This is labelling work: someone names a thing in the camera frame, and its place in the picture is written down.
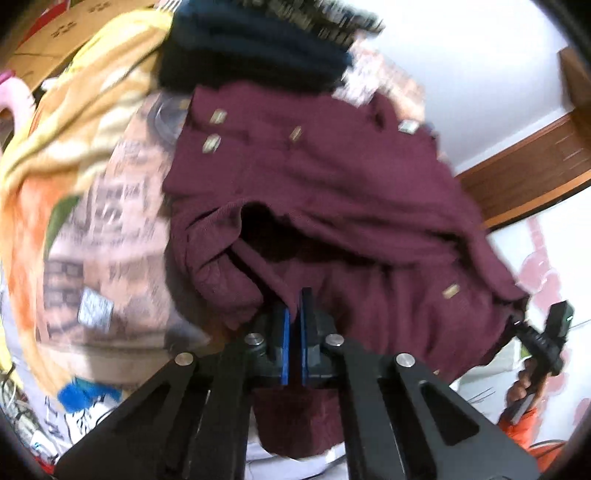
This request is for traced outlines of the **person's right hand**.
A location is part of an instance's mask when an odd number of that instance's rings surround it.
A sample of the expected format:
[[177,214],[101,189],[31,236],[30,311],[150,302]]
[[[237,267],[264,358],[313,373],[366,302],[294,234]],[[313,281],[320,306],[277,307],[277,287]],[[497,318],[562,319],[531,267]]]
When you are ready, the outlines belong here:
[[[527,390],[530,388],[532,382],[532,375],[537,367],[536,360],[533,357],[527,358],[523,363],[523,369],[519,372],[517,380],[508,389],[506,393],[506,406],[509,407],[515,402],[526,398]],[[530,410],[535,409],[544,396],[547,388],[549,376],[546,375],[543,380],[539,382],[537,392],[533,397],[530,405]]]

